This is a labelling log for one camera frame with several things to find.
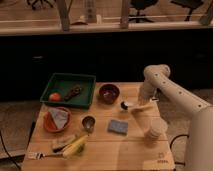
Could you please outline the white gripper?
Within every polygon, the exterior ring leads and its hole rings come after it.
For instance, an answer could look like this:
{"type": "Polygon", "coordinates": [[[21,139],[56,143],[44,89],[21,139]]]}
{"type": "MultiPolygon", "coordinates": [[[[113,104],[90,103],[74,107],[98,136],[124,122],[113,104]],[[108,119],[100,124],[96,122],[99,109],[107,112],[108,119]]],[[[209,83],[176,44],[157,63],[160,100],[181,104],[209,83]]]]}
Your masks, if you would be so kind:
{"type": "Polygon", "coordinates": [[[138,102],[145,105],[155,96],[157,88],[145,80],[139,87],[138,102]]]}

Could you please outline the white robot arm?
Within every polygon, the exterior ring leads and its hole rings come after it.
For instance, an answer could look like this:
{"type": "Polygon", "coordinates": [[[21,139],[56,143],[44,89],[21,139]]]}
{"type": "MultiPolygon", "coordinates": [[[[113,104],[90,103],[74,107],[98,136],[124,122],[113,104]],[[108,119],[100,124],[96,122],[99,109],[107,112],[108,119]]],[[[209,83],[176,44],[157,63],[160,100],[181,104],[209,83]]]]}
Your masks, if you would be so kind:
{"type": "Polygon", "coordinates": [[[140,105],[148,103],[160,89],[191,119],[184,171],[213,171],[213,104],[171,81],[168,65],[149,65],[143,74],[145,80],[138,95],[140,105]]]}

